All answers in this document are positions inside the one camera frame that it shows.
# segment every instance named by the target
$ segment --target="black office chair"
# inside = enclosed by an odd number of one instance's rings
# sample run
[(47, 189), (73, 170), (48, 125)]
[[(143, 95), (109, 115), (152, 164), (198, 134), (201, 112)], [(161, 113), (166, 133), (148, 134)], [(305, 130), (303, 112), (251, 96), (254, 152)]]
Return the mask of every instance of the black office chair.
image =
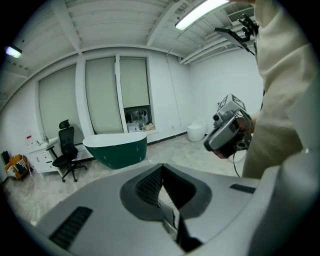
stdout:
[(72, 172), (73, 181), (77, 182), (78, 180), (75, 177), (75, 169), (84, 168), (87, 170), (88, 168), (84, 165), (79, 164), (78, 162), (74, 162), (73, 159), (77, 158), (78, 149), (74, 145), (74, 133), (75, 129), (69, 124), (69, 120), (65, 120), (59, 124), (59, 139), (60, 139), (60, 147), (62, 155), (57, 157), (54, 152), (54, 146), (47, 149), (51, 150), (56, 160), (53, 161), (52, 165), (55, 167), (64, 167), (67, 166), (67, 171), (62, 176), (62, 182), (65, 182), (64, 177), (66, 177), (70, 172)]

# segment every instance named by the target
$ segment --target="beige sleeve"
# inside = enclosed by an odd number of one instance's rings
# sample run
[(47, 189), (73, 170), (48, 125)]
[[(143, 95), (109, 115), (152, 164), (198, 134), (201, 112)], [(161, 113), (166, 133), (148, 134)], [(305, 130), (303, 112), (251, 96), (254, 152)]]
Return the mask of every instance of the beige sleeve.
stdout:
[(287, 111), (311, 83), (317, 66), (296, 22), (272, 0), (256, 0), (255, 20), (260, 25), (257, 65), (266, 93), (242, 176), (260, 179), (266, 168), (302, 150)]

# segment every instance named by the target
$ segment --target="toilet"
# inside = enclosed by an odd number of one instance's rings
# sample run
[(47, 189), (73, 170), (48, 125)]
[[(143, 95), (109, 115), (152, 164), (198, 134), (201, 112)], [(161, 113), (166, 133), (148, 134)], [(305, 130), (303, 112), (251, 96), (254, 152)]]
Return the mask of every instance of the toilet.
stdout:
[(206, 122), (204, 120), (194, 121), (187, 128), (188, 139), (191, 142), (201, 141), (205, 137), (207, 130)]

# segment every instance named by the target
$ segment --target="bathtub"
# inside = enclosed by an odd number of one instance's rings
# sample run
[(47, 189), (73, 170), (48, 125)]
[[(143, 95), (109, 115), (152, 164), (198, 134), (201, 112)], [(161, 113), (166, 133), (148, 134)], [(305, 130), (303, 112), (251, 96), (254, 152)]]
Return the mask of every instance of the bathtub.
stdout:
[(97, 134), (86, 137), (82, 143), (95, 159), (111, 169), (139, 163), (147, 154), (144, 132)]

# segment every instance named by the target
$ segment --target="fluorescent light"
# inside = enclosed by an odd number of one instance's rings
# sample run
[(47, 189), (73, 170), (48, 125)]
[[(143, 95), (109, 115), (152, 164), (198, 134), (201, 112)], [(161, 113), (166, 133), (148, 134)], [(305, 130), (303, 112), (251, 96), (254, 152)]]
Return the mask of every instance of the fluorescent light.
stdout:
[(175, 24), (175, 27), (178, 30), (185, 30), (189, 25), (195, 22), (197, 19), (201, 18), (203, 15), (212, 11), (213, 9), (224, 5), (227, 3), (227, 0), (206, 0), (193, 10), (191, 10), (186, 16), (184, 16), (181, 20)]
[(12, 57), (19, 58), (22, 53), (22, 50), (14, 46), (8, 46), (5, 49), (5, 53), (11, 55)]

